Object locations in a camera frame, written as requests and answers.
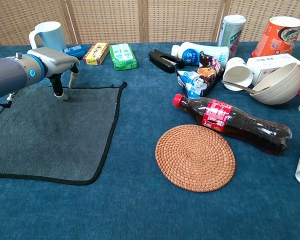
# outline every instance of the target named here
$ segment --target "woven coaster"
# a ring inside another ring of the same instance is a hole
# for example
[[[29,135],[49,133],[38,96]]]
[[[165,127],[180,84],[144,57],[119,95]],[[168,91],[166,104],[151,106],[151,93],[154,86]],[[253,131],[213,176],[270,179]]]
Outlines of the woven coaster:
[[[155,159],[169,181],[193,192],[220,189],[236,168],[226,139],[199,125],[181,125],[165,132],[157,142]]]

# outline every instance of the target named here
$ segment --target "blue tablecloth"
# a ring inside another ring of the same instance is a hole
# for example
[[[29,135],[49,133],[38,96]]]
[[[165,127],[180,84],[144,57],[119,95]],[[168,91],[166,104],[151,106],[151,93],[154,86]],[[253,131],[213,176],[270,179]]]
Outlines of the blue tablecloth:
[[[286,151],[267,154],[223,135],[234,152],[236,169],[226,186],[209,193],[179,188],[159,170],[155,147],[162,134],[175,126],[196,124],[172,105],[174,95],[183,93],[176,75],[148,60],[149,51],[169,53],[173,44],[131,43],[138,67],[126,71],[116,71],[110,55],[100,66],[81,61],[76,87],[127,82],[104,168],[87,186],[0,178],[0,239],[300,240],[300,183],[295,178],[300,156],[299,96],[269,106],[218,82],[207,97],[291,128]],[[256,45],[239,43],[236,56],[247,61]],[[28,49],[0,46],[0,57]],[[292,55],[300,60],[300,41]],[[64,86],[69,77],[69,71],[62,76]],[[38,85],[50,82],[44,79]],[[24,107],[31,108],[26,102]],[[84,142],[78,139],[83,148]]]

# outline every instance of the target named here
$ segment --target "mug handle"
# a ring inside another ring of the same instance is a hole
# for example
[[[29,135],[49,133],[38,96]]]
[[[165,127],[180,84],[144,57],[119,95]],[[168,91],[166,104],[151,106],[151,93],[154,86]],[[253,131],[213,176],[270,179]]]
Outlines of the mug handle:
[[[37,44],[36,44],[36,36],[39,34],[39,32],[37,32],[36,30],[30,32],[29,34],[29,40],[30,40],[30,44],[32,49],[37,49]]]

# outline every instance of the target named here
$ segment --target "snack bag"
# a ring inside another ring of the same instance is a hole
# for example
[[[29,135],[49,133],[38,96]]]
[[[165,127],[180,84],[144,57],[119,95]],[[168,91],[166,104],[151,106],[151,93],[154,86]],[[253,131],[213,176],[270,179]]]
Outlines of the snack bag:
[[[127,43],[111,45],[110,55],[115,70],[128,70],[137,67],[135,55]]]
[[[224,72],[220,62],[210,55],[200,52],[199,68],[196,71],[176,71],[178,84],[190,99],[204,97]]]

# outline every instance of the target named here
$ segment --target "wicker panel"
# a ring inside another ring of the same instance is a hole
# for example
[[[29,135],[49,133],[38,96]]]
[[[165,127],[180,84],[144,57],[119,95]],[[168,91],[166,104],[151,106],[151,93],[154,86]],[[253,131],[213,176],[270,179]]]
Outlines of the wicker panel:
[[[240,37],[242,42],[259,41],[271,17],[288,16],[300,19],[300,0],[230,1],[229,12],[224,15],[240,14],[246,18]]]
[[[70,0],[82,43],[140,41],[138,0]]]
[[[29,33],[47,21],[60,22],[64,39],[71,44],[66,17],[57,0],[0,0],[0,45],[30,45]]]
[[[149,42],[210,42],[223,0],[148,0]]]

